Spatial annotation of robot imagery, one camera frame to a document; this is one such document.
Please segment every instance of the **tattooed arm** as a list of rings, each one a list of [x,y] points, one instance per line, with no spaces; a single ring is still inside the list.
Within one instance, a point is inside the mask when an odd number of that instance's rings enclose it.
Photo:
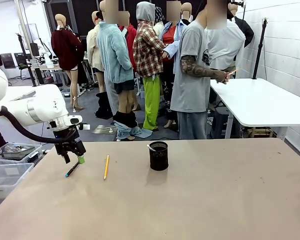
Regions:
[[[226,82],[227,73],[220,70],[212,70],[196,64],[196,57],[186,55],[181,58],[181,69],[184,74],[193,77],[202,78],[208,77],[215,79],[218,83]]]

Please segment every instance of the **gray hoodie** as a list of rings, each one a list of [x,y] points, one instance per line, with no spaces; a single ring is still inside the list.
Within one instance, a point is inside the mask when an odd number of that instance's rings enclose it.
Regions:
[[[142,1],[136,5],[136,19],[143,21],[155,21],[156,5],[153,3]]]

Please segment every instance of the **black pen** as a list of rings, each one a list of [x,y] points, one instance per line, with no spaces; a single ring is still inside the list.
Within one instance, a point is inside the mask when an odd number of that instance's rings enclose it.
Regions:
[[[78,161],[71,169],[70,171],[68,171],[68,173],[65,175],[66,178],[68,178],[70,176],[70,174],[72,174],[72,172],[79,166],[80,162]]]

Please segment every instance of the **black boots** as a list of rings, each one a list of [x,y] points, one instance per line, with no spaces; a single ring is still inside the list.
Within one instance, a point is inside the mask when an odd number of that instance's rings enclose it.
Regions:
[[[113,116],[113,121],[126,125],[131,129],[135,128],[138,125],[136,122],[136,115],[133,111],[130,113],[122,113],[117,111]]]
[[[100,92],[96,96],[99,98],[99,109],[96,111],[95,116],[105,120],[112,118],[113,114],[111,112],[107,92]]]

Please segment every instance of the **hand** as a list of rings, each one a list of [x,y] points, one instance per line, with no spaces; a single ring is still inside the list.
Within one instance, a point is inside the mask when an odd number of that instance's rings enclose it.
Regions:
[[[226,72],[220,70],[214,70],[213,74],[214,74],[213,79],[215,79],[217,83],[227,84],[227,82],[229,82],[230,76],[227,75]]]
[[[163,51],[163,53],[162,53],[162,58],[163,59],[166,59],[166,58],[168,58],[169,57],[169,53],[167,53],[166,51]]]

